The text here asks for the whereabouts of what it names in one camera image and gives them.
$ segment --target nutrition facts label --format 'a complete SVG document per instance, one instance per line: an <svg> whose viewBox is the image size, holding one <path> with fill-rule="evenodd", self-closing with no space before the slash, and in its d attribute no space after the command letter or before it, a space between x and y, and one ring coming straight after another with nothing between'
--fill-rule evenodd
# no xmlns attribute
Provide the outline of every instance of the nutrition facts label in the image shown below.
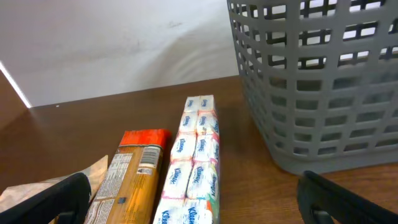
<svg viewBox="0 0 398 224"><path fill-rule="evenodd" d="M106 178L97 193L96 199L116 197L118 195L131 158L132 153L114 155L112 163L106 173Z"/></svg>
<svg viewBox="0 0 398 224"><path fill-rule="evenodd" d="M86 224L105 224L112 209L114 200L93 202L86 218Z"/></svg>

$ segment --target gray plastic basket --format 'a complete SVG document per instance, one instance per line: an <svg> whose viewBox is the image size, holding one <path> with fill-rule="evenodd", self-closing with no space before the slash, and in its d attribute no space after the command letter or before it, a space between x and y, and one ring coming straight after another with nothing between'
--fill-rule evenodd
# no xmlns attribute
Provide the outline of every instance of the gray plastic basket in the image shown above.
<svg viewBox="0 0 398 224"><path fill-rule="evenodd" d="M398 161L397 0L228 0L244 94L294 174Z"/></svg>

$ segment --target black plastic object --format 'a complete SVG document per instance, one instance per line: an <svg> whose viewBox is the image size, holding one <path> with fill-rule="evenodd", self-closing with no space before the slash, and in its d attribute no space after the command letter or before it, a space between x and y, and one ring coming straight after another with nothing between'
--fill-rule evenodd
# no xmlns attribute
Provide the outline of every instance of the black plastic object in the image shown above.
<svg viewBox="0 0 398 224"><path fill-rule="evenodd" d="M91 187L87 176L73 174L43 192L0 213L0 223L48 224L58 217L58 224L79 224L85 221Z"/></svg>
<svg viewBox="0 0 398 224"><path fill-rule="evenodd" d="M298 181L297 201L306 224L330 224L331 216L342 224L398 223L397 214L311 171L305 171Z"/></svg>

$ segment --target kleenex logo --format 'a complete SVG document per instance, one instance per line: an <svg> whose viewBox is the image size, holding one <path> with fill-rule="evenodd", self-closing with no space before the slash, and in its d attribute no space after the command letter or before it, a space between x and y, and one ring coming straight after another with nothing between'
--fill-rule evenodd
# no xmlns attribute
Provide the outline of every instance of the kleenex logo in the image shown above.
<svg viewBox="0 0 398 224"><path fill-rule="evenodd" d="M189 116L185 116L185 120L184 123L182 124L182 126L186 126L189 122L190 117Z"/></svg>
<svg viewBox="0 0 398 224"><path fill-rule="evenodd" d="M204 139L201 139L198 151L203 152L205 150L205 144L206 141Z"/></svg>
<svg viewBox="0 0 398 224"><path fill-rule="evenodd" d="M203 172L203 167L198 167L197 168L197 176L195 177L195 180L193 180L193 182L194 183L199 183L199 180L200 180L200 176L201 176L201 173Z"/></svg>
<svg viewBox="0 0 398 224"><path fill-rule="evenodd" d="M213 175L213 183L211 183L211 195L212 196L216 196L216 181L217 181L217 177L216 175Z"/></svg>
<svg viewBox="0 0 398 224"><path fill-rule="evenodd" d="M206 106L207 105L207 100L203 100L202 102L201 102L201 106Z"/></svg>
<svg viewBox="0 0 398 224"><path fill-rule="evenodd" d="M205 117L205 116L202 116L202 117L200 118L200 125L204 125L204 124L205 124L205 121L206 121L206 117Z"/></svg>
<svg viewBox="0 0 398 224"><path fill-rule="evenodd" d="M177 178L179 177L180 174L181 174L181 168L175 168L174 175L173 175L172 180L170 181L170 184L175 184L177 181Z"/></svg>
<svg viewBox="0 0 398 224"><path fill-rule="evenodd" d="M197 211L195 210L195 207L188 209L188 211L189 211L189 224L195 224L195 215L198 214Z"/></svg>
<svg viewBox="0 0 398 224"><path fill-rule="evenodd" d="M177 152L182 152L182 149L184 148L184 143L185 139L180 139L180 146L178 147Z"/></svg>
<svg viewBox="0 0 398 224"><path fill-rule="evenodd" d="M216 145L216 150L214 151L214 157L216 157L216 160L218 160L218 149L220 147L218 145Z"/></svg>
<svg viewBox="0 0 398 224"><path fill-rule="evenodd" d="M169 214L168 210L162 212L162 224L167 224L167 221L169 220L169 218L170 218L170 214Z"/></svg>

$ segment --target brown tabletop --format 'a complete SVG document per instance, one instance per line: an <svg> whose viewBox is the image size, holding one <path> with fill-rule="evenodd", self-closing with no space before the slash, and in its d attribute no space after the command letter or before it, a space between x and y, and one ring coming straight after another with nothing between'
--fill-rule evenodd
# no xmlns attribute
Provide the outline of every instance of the brown tabletop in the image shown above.
<svg viewBox="0 0 398 224"><path fill-rule="evenodd" d="M221 222L302 223L298 177L272 161L239 77L33 108L0 131L0 192L82 170L106 154L110 162L125 130L167 128L174 138L186 97L207 94L220 119ZM398 213L398 164L324 176Z"/></svg>

